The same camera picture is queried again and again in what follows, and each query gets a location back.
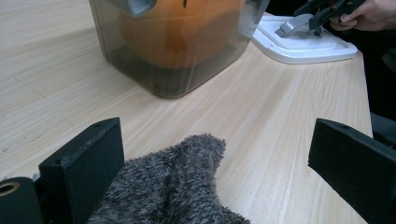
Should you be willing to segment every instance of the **fuzzy gray textile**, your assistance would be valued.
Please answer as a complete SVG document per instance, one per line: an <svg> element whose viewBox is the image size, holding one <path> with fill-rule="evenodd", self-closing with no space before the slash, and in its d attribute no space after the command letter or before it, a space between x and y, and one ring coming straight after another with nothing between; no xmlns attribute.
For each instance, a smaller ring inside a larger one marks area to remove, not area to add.
<svg viewBox="0 0 396 224"><path fill-rule="evenodd" d="M89 222L250 223L217 196L224 150L224 140L201 134L125 162Z"/></svg>

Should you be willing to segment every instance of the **translucent plastic container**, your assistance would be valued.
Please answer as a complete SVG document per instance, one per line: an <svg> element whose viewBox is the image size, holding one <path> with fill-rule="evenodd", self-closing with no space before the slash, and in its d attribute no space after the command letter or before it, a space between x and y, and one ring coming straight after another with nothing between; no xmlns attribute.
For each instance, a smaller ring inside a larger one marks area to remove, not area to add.
<svg viewBox="0 0 396 224"><path fill-rule="evenodd" d="M90 0L107 61L148 91L178 98L234 62L269 0Z"/></svg>

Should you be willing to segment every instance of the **orange object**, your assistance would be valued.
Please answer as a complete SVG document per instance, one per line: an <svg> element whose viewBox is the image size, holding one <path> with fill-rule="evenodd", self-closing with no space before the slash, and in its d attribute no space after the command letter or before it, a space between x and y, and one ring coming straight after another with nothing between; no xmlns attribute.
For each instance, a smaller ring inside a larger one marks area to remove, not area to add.
<svg viewBox="0 0 396 224"><path fill-rule="evenodd" d="M119 13L120 32L136 55L155 66L189 68L233 36L244 0L158 0L147 14Z"/></svg>

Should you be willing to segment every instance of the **wooden table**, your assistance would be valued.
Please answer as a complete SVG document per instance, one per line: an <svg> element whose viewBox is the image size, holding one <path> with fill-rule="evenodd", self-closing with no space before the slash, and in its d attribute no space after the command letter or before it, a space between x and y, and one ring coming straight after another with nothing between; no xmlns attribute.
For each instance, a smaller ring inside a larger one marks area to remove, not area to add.
<svg viewBox="0 0 396 224"><path fill-rule="evenodd" d="M102 56L88 0L0 1L0 179L29 176L89 125L120 117L127 159L192 134L225 139L225 206L252 223L364 223L307 167L316 118L372 136L361 53L289 65L253 44L178 100L160 99Z"/></svg>

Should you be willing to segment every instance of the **white plastic base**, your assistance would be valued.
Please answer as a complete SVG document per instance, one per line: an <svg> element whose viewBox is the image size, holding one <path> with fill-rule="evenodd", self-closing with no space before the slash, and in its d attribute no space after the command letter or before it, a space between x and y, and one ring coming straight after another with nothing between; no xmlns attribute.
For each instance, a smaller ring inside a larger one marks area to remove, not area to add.
<svg viewBox="0 0 396 224"><path fill-rule="evenodd" d="M353 58L358 49L323 29L321 36L304 25L286 37L275 33L292 17L263 16L252 42L265 54L282 63L323 63Z"/></svg>

